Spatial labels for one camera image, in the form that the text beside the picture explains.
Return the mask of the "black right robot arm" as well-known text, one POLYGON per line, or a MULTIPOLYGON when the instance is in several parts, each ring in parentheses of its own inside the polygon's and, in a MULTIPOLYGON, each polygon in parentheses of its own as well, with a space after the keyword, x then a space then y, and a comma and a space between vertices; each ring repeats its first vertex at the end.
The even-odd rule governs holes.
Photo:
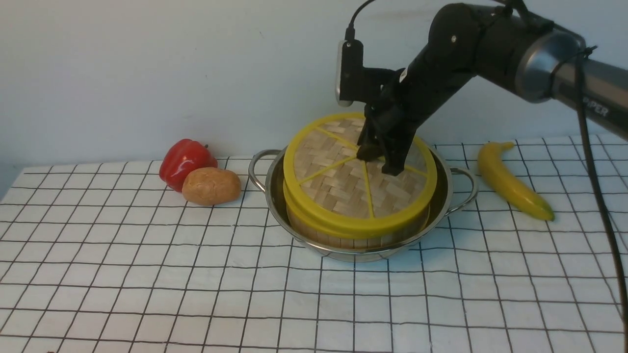
POLYGON ((447 4, 433 18, 424 49, 399 70, 364 67, 354 28, 359 13, 340 43, 336 99, 365 104, 357 158, 383 158, 384 174, 404 171, 417 128, 475 76, 527 102, 562 102, 578 114, 583 135, 590 119, 627 138, 626 70, 590 60, 594 47, 522 0, 447 4))

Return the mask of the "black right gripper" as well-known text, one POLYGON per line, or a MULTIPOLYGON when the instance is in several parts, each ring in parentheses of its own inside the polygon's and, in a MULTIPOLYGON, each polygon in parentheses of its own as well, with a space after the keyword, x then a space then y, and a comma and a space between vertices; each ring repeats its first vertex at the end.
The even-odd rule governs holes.
POLYGON ((403 69, 384 85, 380 97, 366 103, 366 123, 358 138, 356 158, 371 162, 384 156, 382 172, 398 176, 405 162, 415 133, 442 105, 442 88, 426 78, 407 76, 399 82, 403 69))

